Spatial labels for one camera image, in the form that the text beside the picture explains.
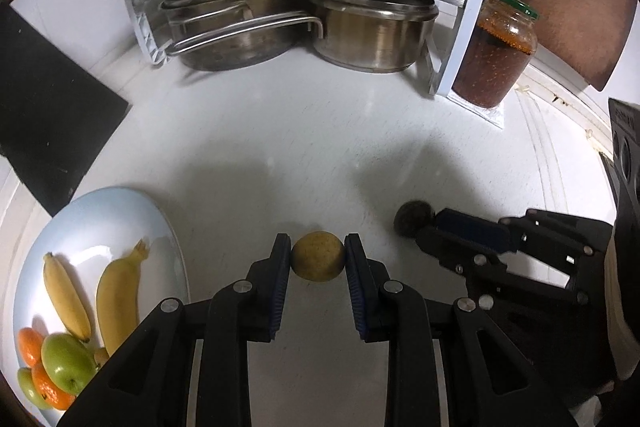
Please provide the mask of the right hand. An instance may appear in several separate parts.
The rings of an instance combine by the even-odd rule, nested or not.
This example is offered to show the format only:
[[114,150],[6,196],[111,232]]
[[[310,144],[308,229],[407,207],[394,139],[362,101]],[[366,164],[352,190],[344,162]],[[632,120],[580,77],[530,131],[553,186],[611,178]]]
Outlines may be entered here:
[[615,239],[610,239],[608,242],[604,256],[604,297],[608,344],[612,351],[617,377],[621,381],[626,381],[639,364],[640,346],[625,320],[617,273]]

